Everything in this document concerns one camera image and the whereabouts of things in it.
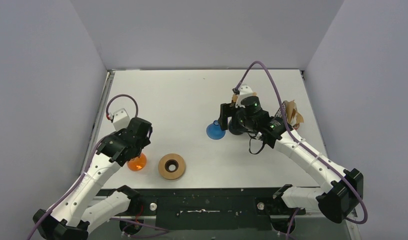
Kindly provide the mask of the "orange translucent dripper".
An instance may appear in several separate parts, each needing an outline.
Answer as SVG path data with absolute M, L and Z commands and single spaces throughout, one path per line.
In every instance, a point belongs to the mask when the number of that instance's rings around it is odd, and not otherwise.
M 127 163 L 127 167 L 134 172 L 142 170 L 147 164 L 147 157 L 144 153 L 139 156 L 132 158 Z

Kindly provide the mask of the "round wooden ring stand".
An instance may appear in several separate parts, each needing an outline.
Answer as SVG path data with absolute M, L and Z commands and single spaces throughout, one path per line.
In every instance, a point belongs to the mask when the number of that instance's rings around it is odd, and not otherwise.
M 158 163 L 158 172 L 166 180 L 177 180 L 186 171 L 186 162 L 182 156 L 176 153 L 164 155 Z

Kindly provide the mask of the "orange coffee filter box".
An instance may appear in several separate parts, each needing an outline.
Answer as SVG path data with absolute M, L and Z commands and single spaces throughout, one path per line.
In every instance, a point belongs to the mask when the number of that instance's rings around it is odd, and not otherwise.
M 291 125 L 295 130 L 300 127 L 301 123 L 304 123 L 303 116 L 298 112 L 297 104 L 294 100 L 282 102 L 282 107 L 286 114 L 286 120 L 289 125 Z

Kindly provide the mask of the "brown paper coffee filter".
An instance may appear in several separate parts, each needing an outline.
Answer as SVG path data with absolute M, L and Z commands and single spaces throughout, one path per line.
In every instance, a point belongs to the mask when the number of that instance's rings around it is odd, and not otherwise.
M 246 94 L 234 94 L 231 98 L 231 102 L 240 104 L 243 99 L 247 97 L 251 97 L 251 96 L 257 96 L 257 93 L 253 92 L 253 93 L 246 93 Z

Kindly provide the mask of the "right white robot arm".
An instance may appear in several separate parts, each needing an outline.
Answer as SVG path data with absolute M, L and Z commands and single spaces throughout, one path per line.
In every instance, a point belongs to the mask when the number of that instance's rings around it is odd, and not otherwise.
M 328 220 L 341 223 L 363 199 L 364 176 L 356 168 L 348 170 L 316 151 L 291 125 L 262 109 L 257 96 L 236 103 L 222 103 L 217 120 L 221 129 L 234 135 L 247 133 L 263 146 L 284 154 L 302 168 L 317 187 L 284 185 L 274 195 L 290 209 L 318 210 Z

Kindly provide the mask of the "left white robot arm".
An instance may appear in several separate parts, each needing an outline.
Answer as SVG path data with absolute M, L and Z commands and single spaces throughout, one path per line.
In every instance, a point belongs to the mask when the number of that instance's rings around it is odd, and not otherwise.
M 149 121 L 134 117 L 126 127 L 103 137 L 72 187 L 49 209 L 39 209 L 33 216 L 40 236 L 45 240 L 86 240 L 116 215 L 137 213 L 141 208 L 140 194 L 127 185 L 112 189 L 94 205 L 91 201 L 126 162 L 140 156 L 151 143 L 152 131 Z

